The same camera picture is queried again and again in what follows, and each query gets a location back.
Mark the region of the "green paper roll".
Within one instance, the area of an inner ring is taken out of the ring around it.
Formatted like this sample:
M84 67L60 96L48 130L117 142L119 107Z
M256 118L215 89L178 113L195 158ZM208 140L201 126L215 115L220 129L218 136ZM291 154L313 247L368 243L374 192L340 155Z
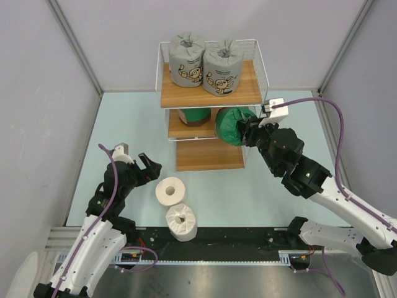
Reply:
M255 116L255 113L246 107L222 108L215 118L215 134L229 145L242 146L238 122Z
M210 108L178 109L178 115L182 123L188 127L199 127L207 123L211 118Z

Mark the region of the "plain white paper roll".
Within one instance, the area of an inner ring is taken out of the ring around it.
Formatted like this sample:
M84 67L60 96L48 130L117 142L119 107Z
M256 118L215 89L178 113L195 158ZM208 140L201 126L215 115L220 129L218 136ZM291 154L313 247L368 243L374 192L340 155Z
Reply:
M155 193L161 205L170 207L185 200L186 188L185 184L179 178L168 177L157 184Z

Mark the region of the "grey paper roll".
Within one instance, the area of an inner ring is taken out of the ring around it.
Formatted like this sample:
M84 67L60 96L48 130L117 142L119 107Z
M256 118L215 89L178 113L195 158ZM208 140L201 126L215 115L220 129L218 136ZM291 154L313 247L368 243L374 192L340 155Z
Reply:
M169 44L169 69L172 82L183 88L201 85L205 42L201 35L183 32Z
M234 93L239 86L243 58L244 50L236 40L209 45L203 55L203 88L215 96Z

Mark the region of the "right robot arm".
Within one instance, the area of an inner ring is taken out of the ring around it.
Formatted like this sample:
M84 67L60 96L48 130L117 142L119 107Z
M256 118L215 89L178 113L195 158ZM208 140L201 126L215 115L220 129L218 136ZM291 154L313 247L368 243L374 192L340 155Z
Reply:
M331 172L303 155L304 142L292 129L261 124L257 117L237 124L244 146L256 147L270 172L294 196L310 199L332 211L349 228L320 227L295 218L290 228L301 242L328 246L356 255L372 270L396 273L396 219L366 203L343 186Z

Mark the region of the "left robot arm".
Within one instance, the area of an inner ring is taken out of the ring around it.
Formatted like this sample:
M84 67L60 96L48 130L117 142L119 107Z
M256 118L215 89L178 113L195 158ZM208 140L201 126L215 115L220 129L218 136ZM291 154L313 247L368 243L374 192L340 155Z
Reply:
M138 239L135 222L120 213L131 191L158 179L162 166L140 153L145 166L140 168L121 146L107 155L110 163L88 203L76 240L50 281L37 284L34 297L92 297L118 252Z

